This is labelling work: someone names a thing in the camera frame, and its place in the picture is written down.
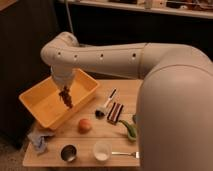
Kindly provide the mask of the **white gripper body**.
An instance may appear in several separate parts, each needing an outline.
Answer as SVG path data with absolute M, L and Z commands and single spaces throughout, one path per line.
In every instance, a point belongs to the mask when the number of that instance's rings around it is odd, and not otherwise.
M 52 77 L 54 83 L 58 87 L 59 90 L 63 90 L 64 88 L 70 88 L 72 85 L 72 82 L 74 80 L 74 77 L 57 77 L 53 76 Z

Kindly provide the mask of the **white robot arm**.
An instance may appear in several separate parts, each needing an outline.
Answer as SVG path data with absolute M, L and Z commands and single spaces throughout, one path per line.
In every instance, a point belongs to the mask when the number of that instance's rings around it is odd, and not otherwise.
M 41 50 L 56 85 L 74 68 L 142 81 L 136 116 L 141 171 L 213 171 L 213 61 L 184 44 L 78 45 L 62 32 Z

